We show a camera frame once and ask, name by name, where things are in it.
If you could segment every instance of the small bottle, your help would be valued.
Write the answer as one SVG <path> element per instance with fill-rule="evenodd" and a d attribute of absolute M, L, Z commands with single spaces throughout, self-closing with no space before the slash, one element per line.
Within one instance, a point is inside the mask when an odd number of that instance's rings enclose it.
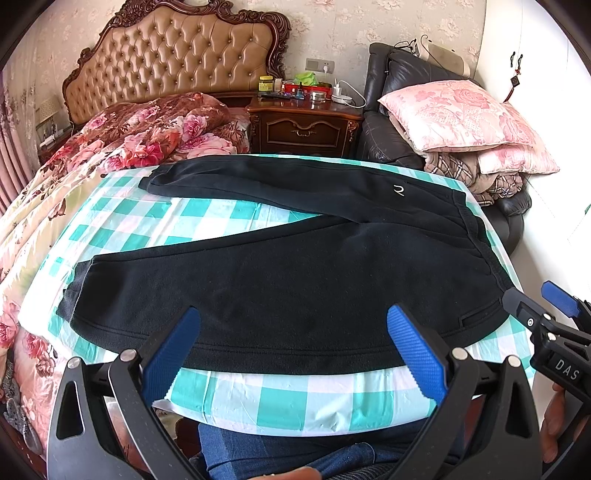
<path fill-rule="evenodd" d="M 270 75 L 261 75 L 259 77 L 259 91 L 272 92 L 273 91 L 273 77 Z"/>
<path fill-rule="evenodd" d="M 295 91 L 295 99 L 296 100 L 304 100 L 305 98 L 306 97 L 304 96 L 304 90 L 302 89 L 301 82 L 300 82 L 300 86 Z"/>

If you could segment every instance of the floral comforter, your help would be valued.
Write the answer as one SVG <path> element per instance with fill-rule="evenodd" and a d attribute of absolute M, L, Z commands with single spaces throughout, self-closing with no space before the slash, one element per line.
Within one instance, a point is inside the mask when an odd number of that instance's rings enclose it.
<path fill-rule="evenodd" d="M 106 173 L 247 153 L 245 119 L 233 113 L 202 93 L 110 106 L 37 171 L 0 219 L 0 413 L 29 435 L 35 453 L 47 445 L 50 403 L 65 365 L 44 339 L 19 332 L 20 305 L 41 263 Z"/>

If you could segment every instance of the black fleece pants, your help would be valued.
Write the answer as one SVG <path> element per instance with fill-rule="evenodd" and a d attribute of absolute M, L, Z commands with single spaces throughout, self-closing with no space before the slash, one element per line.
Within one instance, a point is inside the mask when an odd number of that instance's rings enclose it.
<path fill-rule="evenodd" d="M 457 190 L 374 168 L 249 156 L 164 165 L 140 187 L 323 215 L 78 264 L 58 314 L 103 348 L 138 348 L 192 305 L 202 329 L 186 367 L 347 374 L 403 364 L 385 324 L 394 303 L 450 346 L 475 343 L 507 318 L 511 280 Z"/>

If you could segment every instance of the pink pillow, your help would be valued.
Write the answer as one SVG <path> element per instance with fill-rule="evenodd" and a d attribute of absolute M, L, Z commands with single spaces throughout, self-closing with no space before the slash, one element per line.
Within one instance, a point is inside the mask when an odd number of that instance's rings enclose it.
<path fill-rule="evenodd" d="M 417 151 L 464 152 L 534 144 L 534 132 L 469 80 L 414 85 L 380 98 Z"/>
<path fill-rule="evenodd" d="M 519 121 L 525 119 L 509 103 L 504 104 L 507 111 Z M 478 153 L 481 173 L 522 171 L 526 173 L 555 173 L 560 170 L 550 153 L 546 150 L 540 136 L 534 133 L 534 146 L 502 145 Z"/>

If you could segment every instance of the hand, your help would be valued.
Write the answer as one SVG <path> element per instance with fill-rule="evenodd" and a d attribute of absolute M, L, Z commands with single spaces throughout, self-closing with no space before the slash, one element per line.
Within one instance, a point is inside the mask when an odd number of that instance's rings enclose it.
<path fill-rule="evenodd" d="M 542 459 L 544 460 L 544 463 L 553 462 L 558 455 L 557 438 L 564 423 L 564 388 L 558 384 L 554 384 L 552 385 L 552 390 L 556 393 L 546 409 L 544 421 L 542 422 L 542 429 L 540 431 L 542 440 Z M 579 423 L 579 426 L 577 426 L 577 429 L 574 432 L 574 440 L 579 437 L 588 419 L 589 417 L 587 416 L 581 420 L 581 423 Z"/>
<path fill-rule="evenodd" d="M 304 466 L 302 468 L 298 468 L 297 470 L 293 470 L 291 472 L 282 473 L 281 475 L 273 475 L 273 476 L 257 476 L 256 478 L 251 478 L 251 480 L 322 480 L 322 476 L 319 474 L 318 470 L 315 470 L 309 466 Z"/>

